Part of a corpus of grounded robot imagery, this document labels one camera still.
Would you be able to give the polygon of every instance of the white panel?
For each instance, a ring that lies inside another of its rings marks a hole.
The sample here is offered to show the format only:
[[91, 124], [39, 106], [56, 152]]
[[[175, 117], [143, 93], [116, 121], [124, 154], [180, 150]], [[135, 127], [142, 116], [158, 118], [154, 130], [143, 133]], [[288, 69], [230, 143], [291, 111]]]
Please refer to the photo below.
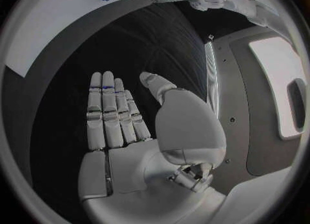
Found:
[[23, 0], [22, 7], [30, 9], [15, 10], [21, 14], [10, 37], [6, 65], [24, 77], [59, 32], [85, 14], [115, 1], [118, 0]]
[[296, 78], [301, 78], [306, 84], [299, 56], [291, 45], [280, 37], [250, 42], [250, 48], [261, 64], [273, 91], [281, 137], [288, 139], [299, 135], [287, 93], [288, 84]]

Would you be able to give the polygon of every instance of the dark background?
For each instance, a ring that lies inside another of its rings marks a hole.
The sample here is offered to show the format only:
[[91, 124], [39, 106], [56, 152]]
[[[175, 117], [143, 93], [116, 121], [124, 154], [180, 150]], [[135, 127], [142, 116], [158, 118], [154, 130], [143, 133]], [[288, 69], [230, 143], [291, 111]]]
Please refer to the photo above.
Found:
[[[0, 24], [3, 23], [5, 17], [9, 13], [17, 0], [0, 0]], [[295, 0], [300, 6], [301, 11], [306, 14], [308, 9], [305, 7], [304, 0]], [[188, 3], [177, 3], [176, 6], [188, 18], [189, 22], [197, 30], [201, 39], [206, 42], [208, 35], [213, 34], [216, 38], [226, 35], [228, 33], [237, 31], [241, 28], [250, 26], [246, 18], [237, 13], [227, 12], [221, 15], [218, 10], [210, 10], [208, 12], [200, 12], [192, 9]], [[227, 22], [226, 26], [218, 26], [217, 23], [223, 23], [224, 19], [238, 20], [235, 22]], [[310, 177], [304, 182], [299, 193], [295, 196], [292, 203], [288, 206], [286, 211], [280, 215], [278, 223], [310, 223], [310, 201], [308, 186], [310, 185]], [[3, 177], [0, 178], [0, 186], [2, 189], [2, 202], [5, 203], [2, 208], [2, 218], [10, 219], [11, 223], [35, 223], [22, 209], [18, 201], [15, 199], [13, 193], [10, 191]]]

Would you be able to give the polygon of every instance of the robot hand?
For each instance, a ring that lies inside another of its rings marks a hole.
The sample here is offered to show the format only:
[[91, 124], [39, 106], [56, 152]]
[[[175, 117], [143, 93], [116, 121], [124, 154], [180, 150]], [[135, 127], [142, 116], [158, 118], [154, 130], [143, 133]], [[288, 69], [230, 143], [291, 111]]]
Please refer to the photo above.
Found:
[[87, 107], [87, 153], [79, 175], [81, 200], [128, 194], [165, 178], [191, 191], [206, 189], [224, 159], [224, 131], [211, 107], [165, 78], [143, 72], [142, 84], [162, 104], [152, 139], [122, 80], [94, 73]]

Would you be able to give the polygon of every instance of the black fabric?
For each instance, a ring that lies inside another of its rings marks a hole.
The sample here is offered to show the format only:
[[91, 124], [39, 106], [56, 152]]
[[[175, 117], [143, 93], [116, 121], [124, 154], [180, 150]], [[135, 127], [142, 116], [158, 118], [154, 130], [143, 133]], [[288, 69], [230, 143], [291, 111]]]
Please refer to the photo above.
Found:
[[35, 191], [72, 223], [88, 223], [78, 200], [77, 177], [87, 152], [90, 77], [106, 70], [123, 79], [153, 137], [160, 106], [139, 82], [142, 71], [207, 97], [204, 44], [174, 4], [152, 5], [122, 17], [78, 48], [40, 103], [30, 148]]

